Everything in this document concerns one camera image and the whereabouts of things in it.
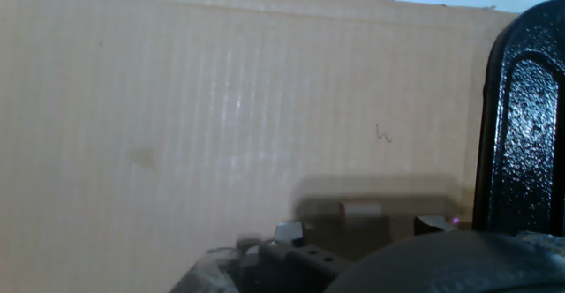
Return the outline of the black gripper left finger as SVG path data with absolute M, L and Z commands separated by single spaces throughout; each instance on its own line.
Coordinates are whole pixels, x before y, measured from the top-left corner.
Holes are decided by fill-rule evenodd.
M 302 222 L 282 222 L 272 238 L 252 245 L 237 263 L 240 293 L 321 293 L 352 262 L 307 245 Z

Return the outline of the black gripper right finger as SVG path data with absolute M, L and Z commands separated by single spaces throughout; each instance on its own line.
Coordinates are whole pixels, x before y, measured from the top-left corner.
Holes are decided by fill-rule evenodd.
M 413 229 L 415 236 L 421 236 L 435 232 L 456 231 L 458 227 L 452 222 L 448 222 L 443 216 L 424 215 L 414 218 Z

